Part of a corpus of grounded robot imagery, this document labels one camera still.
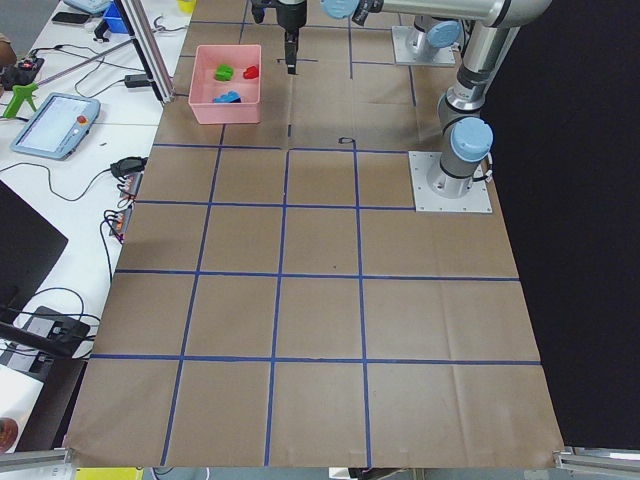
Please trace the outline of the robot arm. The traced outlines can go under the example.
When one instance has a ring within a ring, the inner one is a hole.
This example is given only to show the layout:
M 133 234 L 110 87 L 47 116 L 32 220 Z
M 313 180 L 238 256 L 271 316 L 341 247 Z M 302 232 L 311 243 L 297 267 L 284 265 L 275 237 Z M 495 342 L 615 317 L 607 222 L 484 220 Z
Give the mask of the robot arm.
M 381 10 L 380 1 L 323 1 L 321 7 L 334 19 L 351 18 L 360 26 L 366 15 Z M 297 73 L 297 54 L 300 30 L 307 22 L 305 1 L 253 1 L 251 14 L 261 24 L 266 11 L 276 12 L 277 24 L 284 30 L 284 62 L 287 73 Z M 394 26 L 392 40 L 394 61 L 398 65 L 426 65 L 449 67 L 455 64 L 452 47 L 463 43 L 464 22 L 428 15 L 417 15 L 411 26 Z
M 493 143 L 490 126 L 479 118 L 490 79 L 499 69 L 500 56 L 518 29 L 540 17 L 549 1 L 323 1 L 325 13 L 341 19 L 350 16 L 362 25 L 379 12 L 427 15 L 474 23 L 456 81 L 438 103 L 443 130 L 443 151 L 427 173 L 436 194 L 458 199 L 474 182 L 478 165 L 488 157 Z

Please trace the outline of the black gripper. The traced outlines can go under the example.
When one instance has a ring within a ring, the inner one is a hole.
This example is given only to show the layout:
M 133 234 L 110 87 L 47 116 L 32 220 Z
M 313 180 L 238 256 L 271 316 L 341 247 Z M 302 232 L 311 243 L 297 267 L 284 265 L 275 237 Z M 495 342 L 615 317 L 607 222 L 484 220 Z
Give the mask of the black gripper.
M 285 31 L 284 59 L 289 75 L 297 72 L 299 30 L 306 25 L 306 0 L 252 0 L 251 14 L 256 24 L 262 24 L 267 9 L 276 11 L 276 21 Z

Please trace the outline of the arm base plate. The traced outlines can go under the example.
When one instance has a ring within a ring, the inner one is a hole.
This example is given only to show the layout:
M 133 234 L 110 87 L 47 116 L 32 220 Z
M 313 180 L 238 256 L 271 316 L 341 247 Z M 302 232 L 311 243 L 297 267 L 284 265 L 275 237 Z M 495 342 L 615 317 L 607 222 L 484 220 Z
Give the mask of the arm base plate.
M 394 59 L 398 65 L 453 67 L 452 45 L 461 33 L 458 22 L 442 22 L 421 31 L 415 26 L 393 26 Z
M 440 165 L 441 152 L 409 151 L 414 207 L 419 213 L 491 214 L 487 181 L 477 166 L 469 178 L 447 175 Z

